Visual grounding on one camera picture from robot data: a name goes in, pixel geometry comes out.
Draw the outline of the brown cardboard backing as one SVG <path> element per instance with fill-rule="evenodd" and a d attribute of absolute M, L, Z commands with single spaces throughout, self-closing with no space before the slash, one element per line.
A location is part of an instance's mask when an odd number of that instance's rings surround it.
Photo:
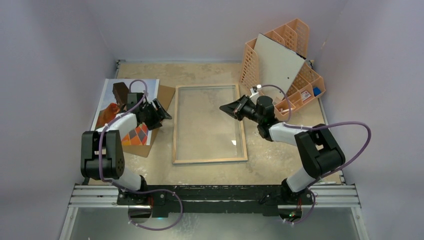
<path fill-rule="evenodd" d="M 142 104 L 142 124 L 132 129 L 122 139 L 122 148 L 125 153 L 144 158 L 148 157 L 163 120 L 171 119 L 167 110 L 175 92 L 176 89 L 174 87 L 160 84 L 157 96 L 149 100 L 148 103 Z"/>

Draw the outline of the hot air balloon photo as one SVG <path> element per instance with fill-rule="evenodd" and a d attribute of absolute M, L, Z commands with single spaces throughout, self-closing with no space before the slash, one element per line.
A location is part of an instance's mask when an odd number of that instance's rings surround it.
<path fill-rule="evenodd" d="M 106 79 L 102 87 L 100 100 L 91 125 L 91 130 L 97 130 L 109 123 L 121 112 L 126 112 L 128 94 L 147 92 L 147 100 L 151 101 L 158 95 L 159 79 L 150 78 L 143 80 L 145 87 L 135 79 Z M 131 130 L 127 135 L 121 136 L 123 146 L 149 146 L 153 132 L 143 123 Z"/>

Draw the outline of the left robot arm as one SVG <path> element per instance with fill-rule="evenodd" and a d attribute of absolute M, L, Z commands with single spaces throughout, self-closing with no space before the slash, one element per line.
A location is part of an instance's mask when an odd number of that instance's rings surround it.
<path fill-rule="evenodd" d="M 154 98 L 149 101 L 143 92 L 129 93 L 127 111 L 110 122 L 81 136 L 80 171 L 83 177 L 112 184 L 125 192 L 138 205 L 146 203 L 150 190 L 143 176 L 125 166 L 122 139 L 141 124 L 148 130 L 162 127 L 163 120 L 172 116 Z"/>

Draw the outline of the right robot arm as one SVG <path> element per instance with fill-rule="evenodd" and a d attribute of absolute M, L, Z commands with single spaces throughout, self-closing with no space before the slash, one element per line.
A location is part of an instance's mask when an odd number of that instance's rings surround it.
<path fill-rule="evenodd" d="M 324 124 L 314 127 L 288 125 L 275 116 L 273 100 L 259 96 L 256 101 L 243 95 L 219 109 L 241 121 L 247 118 L 257 124 L 259 135 L 270 142 L 297 147 L 301 168 L 281 183 L 280 196 L 288 204 L 300 198 L 308 186 L 346 162 L 346 157 L 330 130 Z"/>

